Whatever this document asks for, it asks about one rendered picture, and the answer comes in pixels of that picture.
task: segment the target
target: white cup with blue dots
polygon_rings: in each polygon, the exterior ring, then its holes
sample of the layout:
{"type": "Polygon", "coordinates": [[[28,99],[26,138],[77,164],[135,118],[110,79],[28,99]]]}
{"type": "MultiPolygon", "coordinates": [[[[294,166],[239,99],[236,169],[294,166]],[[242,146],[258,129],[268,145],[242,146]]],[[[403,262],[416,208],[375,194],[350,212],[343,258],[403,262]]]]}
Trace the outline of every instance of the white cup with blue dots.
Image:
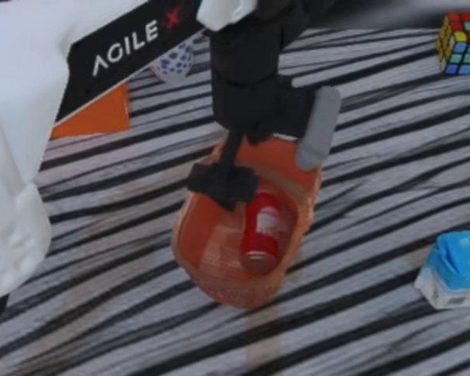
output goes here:
{"type": "Polygon", "coordinates": [[[189,39],[152,62],[151,70],[161,81],[177,82],[190,72],[193,60],[193,39],[189,39]]]}

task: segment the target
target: table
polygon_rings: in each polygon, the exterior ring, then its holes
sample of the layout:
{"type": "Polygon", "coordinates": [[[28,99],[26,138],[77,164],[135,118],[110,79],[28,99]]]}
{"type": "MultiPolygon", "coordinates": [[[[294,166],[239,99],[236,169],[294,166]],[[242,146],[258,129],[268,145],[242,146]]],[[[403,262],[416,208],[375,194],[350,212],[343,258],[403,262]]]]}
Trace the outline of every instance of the table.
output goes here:
{"type": "Polygon", "coordinates": [[[0,319],[0,376],[470,376],[470,309],[412,285],[437,234],[470,229],[470,77],[440,75],[436,33],[311,30],[282,55],[344,103],[313,227],[258,311],[209,300],[169,247],[185,176],[223,136],[206,41],[185,81],[130,82],[130,132],[53,140],[52,250],[0,319]]]}

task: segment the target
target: rubik's cube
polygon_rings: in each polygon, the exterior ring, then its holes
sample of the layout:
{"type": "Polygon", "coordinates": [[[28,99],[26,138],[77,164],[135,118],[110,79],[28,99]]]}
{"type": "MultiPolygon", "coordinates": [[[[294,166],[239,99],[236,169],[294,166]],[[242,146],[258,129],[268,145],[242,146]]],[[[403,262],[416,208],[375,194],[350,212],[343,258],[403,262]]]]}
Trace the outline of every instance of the rubik's cube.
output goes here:
{"type": "Polygon", "coordinates": [[[448,13],[436,47],[445,74],[470,74],[470,13],[448,13]]]}

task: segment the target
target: red letter x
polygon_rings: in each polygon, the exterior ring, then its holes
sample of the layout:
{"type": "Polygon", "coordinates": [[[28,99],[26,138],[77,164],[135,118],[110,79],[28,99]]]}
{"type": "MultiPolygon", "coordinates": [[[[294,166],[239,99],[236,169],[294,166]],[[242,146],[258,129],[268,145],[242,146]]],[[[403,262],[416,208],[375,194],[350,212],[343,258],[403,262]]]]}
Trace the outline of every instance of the red letter x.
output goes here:
{"type": "Polygon", "coordinates": [[[179,24],[179,18],[178,18],[178,13],[181,10],[180,6],[176,6],[172,12],[167,12],[165,16],[167,17],[167,20],[162,22],[162,26],[165,26],[166,28],[170,29],[173,27],[175,24],[179,24]]]}

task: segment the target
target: blue package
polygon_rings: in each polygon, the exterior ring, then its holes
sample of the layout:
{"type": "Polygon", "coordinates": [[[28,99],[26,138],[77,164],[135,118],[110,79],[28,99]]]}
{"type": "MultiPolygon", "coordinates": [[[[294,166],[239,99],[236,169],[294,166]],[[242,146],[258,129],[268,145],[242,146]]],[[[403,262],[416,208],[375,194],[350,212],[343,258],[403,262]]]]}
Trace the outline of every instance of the blue package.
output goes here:
{"type": "Polygon", "coordinates": [[[437,238],[416,287],[436,308],[470,306],[470,231],[437,238]]]}

